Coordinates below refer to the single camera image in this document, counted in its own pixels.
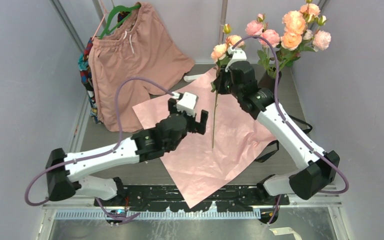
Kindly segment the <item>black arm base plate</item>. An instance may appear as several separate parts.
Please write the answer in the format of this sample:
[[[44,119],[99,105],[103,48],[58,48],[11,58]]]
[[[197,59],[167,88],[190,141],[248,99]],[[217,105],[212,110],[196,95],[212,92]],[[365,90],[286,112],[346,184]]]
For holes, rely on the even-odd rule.
[[[134,212],[207,212],[215,205],[218,213],[251,212],[254,207],[276,203],[288,205],[287,195],[270,196],[257,185],[225,185],[217,190],[192,190],[182,193],[175,185],[125,185],[121,193],[109,200],[101,200],[104,207],[127,207]]]

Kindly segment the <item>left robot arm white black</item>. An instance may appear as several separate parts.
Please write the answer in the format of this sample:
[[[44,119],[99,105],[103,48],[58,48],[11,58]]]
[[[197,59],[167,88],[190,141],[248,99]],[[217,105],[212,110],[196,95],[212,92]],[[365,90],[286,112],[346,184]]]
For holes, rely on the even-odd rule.
[[[202,110],[200,120],[196,121],[196,103],[196,100],[183,104],[182,100],[169,99],[167,118],[116,144],[75,153],[65,153],[62,148],[52,150],[45,166],[49,201],[62,201],[74,195],[104,201],[122,196],[120,178],[103,179],[93,174],[161,158],[175,151],[188,133],[204,135],[209,113]]]

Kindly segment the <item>peach rose bud stem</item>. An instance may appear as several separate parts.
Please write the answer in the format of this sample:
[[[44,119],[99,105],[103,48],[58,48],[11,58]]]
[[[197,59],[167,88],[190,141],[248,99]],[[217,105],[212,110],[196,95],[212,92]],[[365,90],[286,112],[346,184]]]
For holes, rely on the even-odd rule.
[[[216,76],[218,77],[221,71],[222,65],[227,64],[228,60],[231,59],[231,57],[228,56],[228,49],[235,45],[241,37],[239,35],[231,35],[232,33],[232,27],[229,23],[226,23],[222,26],[222,37],[225,36],[224,42],[216,45],[211,53],[211,58],[215,62],[215,69],[216,69]],[[215,92],[215,100],[214,100],[214,108],[213,108],[213,129],[212,129],[212,149],[215,147],[215,141],[216,141],[216,109],[218,105],[218,91],[216,90],[215,84],[212,83],[212,92]]]

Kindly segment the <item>orange pink rose stem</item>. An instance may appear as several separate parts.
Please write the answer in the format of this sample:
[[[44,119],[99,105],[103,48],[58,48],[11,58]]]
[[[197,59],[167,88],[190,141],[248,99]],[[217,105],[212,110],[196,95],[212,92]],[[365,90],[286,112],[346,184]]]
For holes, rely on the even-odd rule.
[[[312,23],[318,18],[321,10],[312,0],[306,0],[305,4],[300,7],[299,12],[303,15],[307,23]]]

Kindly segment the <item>pink wrapping paper sheet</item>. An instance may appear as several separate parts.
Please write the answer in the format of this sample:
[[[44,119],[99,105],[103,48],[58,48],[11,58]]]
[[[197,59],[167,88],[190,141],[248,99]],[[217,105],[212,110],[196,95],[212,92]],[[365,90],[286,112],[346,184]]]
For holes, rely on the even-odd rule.
[[[244,112],[232,95],[218,95],[215,146],[212,149],[216,70],[180,89],[198,96],[196,111],[208,111],[204,135],[189,133],[161,161],[182,193],[216,191],[244,171],[275,140],[270,131]]]

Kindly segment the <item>black ribbon gold lettering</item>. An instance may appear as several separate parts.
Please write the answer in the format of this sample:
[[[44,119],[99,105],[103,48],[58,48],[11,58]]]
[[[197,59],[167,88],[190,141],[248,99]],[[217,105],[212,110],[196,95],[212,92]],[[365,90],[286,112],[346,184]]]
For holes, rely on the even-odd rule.
[[[305,125],[306,128],[305,129],[302,129],[301,130],[303,131],[304,134],[309,134],[312,130],[313,130],[313,126],[309,123],[307,123],[306,121],[302,120],[302,119],[299,119],[293,115],[289,115],[289,117],[297,122],[297,123],[300,123],[302,125]],[[269,158],[271,158],[273,155],[275,155],[279,150],[280,150],[280,143],[278,140],[273,140],[271,141],[268,145],[269,146],[275,146],[276,149],[270,151],[270,152],[267,152],[265,154],[261,154],[259,157],[257,157],[254,162],[257,162],[257,163],[264,163],[265,161],[267,161]]]

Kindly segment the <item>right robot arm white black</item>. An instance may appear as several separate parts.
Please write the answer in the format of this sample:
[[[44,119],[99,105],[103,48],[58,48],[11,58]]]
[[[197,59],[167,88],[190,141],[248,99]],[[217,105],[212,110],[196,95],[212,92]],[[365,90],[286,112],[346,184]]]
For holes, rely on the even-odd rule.
[[[262,181],[266,195],[295,194],[308,200],[322,193],[336,175],[339,155],[327,152],[312,141],[286,113],[274,89],[262,88],[255,77],[254,67],[246,60],[225,64],[214,81],[218,93],[232,95],[241,109],[272,133],[289,153],[297,171],[271,175]]]

